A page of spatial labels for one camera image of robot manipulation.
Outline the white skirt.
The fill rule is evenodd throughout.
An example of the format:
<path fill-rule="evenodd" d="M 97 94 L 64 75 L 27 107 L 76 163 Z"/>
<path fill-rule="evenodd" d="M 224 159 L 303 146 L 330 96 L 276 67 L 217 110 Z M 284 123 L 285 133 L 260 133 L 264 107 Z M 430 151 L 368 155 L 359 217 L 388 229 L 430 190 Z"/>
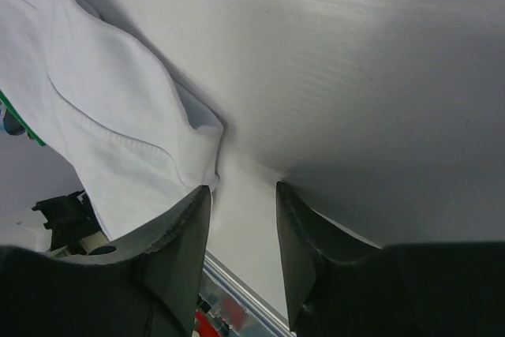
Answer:
<path fill-rule="evenodd" d="M 1 97 L 73 166 L 110 239 L 218 183 L 220 120 L 85 0 L 1 0 Z"/>

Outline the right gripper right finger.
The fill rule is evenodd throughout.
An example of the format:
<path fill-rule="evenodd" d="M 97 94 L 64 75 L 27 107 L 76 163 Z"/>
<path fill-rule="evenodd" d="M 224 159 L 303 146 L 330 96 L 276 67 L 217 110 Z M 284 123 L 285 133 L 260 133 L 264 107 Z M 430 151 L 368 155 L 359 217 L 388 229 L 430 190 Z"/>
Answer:
<path fill-rule="evenodd" d="M 501 242 L 366 244 L 284 182 L 276 217 L 290 330 L 299 336 L 501 336 Z"/>

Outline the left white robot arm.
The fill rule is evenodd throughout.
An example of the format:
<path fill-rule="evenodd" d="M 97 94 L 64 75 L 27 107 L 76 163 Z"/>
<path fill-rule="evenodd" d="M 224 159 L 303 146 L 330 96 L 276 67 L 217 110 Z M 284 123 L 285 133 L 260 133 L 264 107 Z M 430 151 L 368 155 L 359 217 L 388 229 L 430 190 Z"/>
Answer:
<path fill-rule="evenodd" d="M 48 256 L 86 256 L 110 242 L 84 190 L 38 201 L 32 210 L 44 217 L 43 227 L 50 232 L 43 251 Z"/>

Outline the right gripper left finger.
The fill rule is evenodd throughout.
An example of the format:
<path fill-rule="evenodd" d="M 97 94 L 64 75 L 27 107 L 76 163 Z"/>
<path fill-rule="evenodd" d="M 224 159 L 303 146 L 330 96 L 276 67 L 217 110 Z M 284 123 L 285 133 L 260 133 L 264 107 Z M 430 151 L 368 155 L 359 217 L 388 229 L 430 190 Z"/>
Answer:
<path fill-rule="evenodd" d="M 88 255 L 2 247 L 2 335 L 191 335 L 210 214 L 201 186 Z"/>

